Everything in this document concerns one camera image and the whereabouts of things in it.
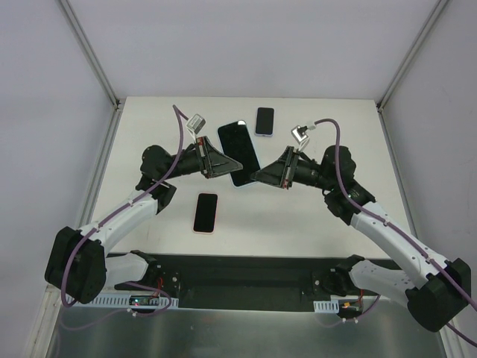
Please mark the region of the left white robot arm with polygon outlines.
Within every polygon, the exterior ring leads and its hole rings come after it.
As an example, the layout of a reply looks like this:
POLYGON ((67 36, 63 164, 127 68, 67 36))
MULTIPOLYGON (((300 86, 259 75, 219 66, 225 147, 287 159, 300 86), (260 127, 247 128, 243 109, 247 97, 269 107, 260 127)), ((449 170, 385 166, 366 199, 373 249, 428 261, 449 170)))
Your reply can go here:
POLYGON ((73 229, 64 227, 54 240, 45 280, 61 291, 62 299, 88 304, 105 287, 133 282, 142 290, 155 289, 162 277, 150 254, 133 250, 112 257, 111 250, 133 229, 163 211, 176 192, 167 179, 201 173, 217 178, 242 169, 239 161, 214 148, 208 137, 169 154, 152 145, 142 153, 141 178, 130 196, 103 218, 73 229))

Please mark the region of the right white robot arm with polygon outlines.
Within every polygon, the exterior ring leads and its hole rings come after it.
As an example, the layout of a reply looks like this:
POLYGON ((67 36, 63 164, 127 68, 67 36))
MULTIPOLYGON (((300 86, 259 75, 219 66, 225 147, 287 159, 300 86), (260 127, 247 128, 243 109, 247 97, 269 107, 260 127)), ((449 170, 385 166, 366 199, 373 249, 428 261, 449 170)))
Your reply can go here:
POLYGON ((341 297, 357 289, 375 292, 407 308, 423 328, 438 332, 469 303, 470 267, 407 234, 355 180, 355 170, 346 146, 328 147, 320 163, 287 147, 278 160, 251 177, 280 189, 293 183, 321 189, 327 209, 377 244, 399 267, 384 268, 352 255, 324 276, 325 292, 341 297))

